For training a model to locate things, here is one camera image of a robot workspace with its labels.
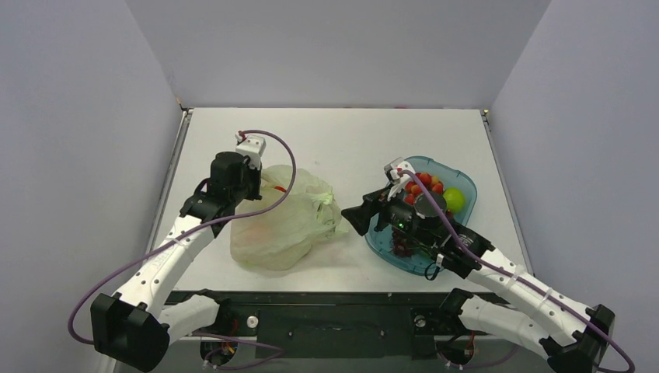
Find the red fake strawberry bunch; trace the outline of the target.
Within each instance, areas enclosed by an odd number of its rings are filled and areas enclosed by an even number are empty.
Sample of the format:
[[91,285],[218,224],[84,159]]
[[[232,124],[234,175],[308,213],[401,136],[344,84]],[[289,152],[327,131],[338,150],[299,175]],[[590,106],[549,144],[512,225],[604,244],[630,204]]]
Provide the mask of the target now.
[[[437,176],[430,173],[417,173],[417,177],[430,192],[438,193],[440,195],[444,193],[444,184]],[[404,191],[406,195],[403,200],[410,205],[414,205],[416,197],[422,194],[420,186],[413,180],[405,185]]]

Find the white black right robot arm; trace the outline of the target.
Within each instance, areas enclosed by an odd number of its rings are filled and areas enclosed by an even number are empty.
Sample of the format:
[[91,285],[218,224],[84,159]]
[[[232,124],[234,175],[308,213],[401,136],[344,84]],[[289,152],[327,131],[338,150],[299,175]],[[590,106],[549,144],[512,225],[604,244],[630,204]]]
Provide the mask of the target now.
[[361,205],[341,215],[358,235],[386,228],[423,249],[445,271],[478,284],[506,301],[489,302],[460,288],[438,308],[449,332],[479,331],[539,355],[554,372],[596,372],[606,352],[615,314],[603,305],[589,307],[554,291],[522,265],[509,260],[489,240],[458,223],[437,193],[412,204],[388,198],[383,188],[364,195]]

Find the light green plastic bag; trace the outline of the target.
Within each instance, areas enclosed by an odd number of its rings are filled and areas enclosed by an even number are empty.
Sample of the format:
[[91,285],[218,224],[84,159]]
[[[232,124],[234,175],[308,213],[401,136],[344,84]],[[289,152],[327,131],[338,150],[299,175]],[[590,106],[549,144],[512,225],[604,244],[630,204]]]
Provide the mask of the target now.
[[289,270],[317,246],[346,234],[333,188],[323,179],[298,169],[292,191],[273,210],[235,219],[229,252],[244,267]]

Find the green fake apple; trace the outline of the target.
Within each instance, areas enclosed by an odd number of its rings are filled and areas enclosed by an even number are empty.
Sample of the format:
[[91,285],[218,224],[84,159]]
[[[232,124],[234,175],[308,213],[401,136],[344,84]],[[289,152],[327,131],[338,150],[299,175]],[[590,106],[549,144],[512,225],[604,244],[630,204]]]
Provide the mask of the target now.
[[442,197],[445,199],[447,210],[453,214],[460,213],[465,207],[466,198],[462,191],[456,187],[446,189]]

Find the dark purple fake grapes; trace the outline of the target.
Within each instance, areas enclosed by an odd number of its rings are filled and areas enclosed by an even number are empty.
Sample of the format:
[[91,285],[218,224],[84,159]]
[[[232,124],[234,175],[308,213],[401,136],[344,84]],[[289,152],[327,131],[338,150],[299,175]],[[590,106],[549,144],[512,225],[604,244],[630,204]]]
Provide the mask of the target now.
[[391,252],[393,255],[402,258],[408,258],[413,255],[415,245],[408,237],[392,234],[391,244]]

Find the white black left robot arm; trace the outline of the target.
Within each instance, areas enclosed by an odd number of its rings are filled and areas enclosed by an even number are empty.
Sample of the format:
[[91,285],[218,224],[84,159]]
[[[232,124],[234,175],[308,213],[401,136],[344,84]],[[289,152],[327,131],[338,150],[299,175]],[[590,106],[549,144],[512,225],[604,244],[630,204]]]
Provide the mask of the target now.
[[90,307],[95,349],[142,372],[163,359],[182,319],[159,317],[174,285],[196,256],[225,227],[243,200],[260,199],[261,157],[255,152],[219,152],[210,176],[180,208],[156,252],[112,295],[99,294]]

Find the teal plastic tray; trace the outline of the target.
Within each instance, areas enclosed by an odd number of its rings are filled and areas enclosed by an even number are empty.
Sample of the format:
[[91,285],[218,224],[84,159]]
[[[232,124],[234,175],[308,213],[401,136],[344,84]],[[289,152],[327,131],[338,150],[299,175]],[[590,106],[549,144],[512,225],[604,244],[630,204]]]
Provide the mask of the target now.
[[[433,159],[412,156],[400,159],[419,173],[437,177],[446,190],[453,188],[452,201],[440,198],[437,203],[445,211],[454,228],[466,225],[476,204],[477,189],[465,173],[452,169]],[[370,210],[364,237],[369,247],[383,260],[411,274],[432,280],[442,271],[435,263],[438,245],[450,236],[441,219],[434,215],[423,219],[416,213],[415,195],[408,186],[391,200],[387,200],[389,187],[364,196],[363,207]]]

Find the aluminium frame rail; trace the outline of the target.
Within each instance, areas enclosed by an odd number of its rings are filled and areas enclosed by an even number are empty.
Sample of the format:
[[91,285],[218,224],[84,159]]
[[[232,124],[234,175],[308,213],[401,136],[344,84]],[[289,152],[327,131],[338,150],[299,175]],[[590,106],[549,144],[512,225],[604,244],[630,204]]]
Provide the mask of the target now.
[[153,364],[169,346],[200,329],[193,322],[146,319],[110,319],[92,324],[96,349],[131,364]]

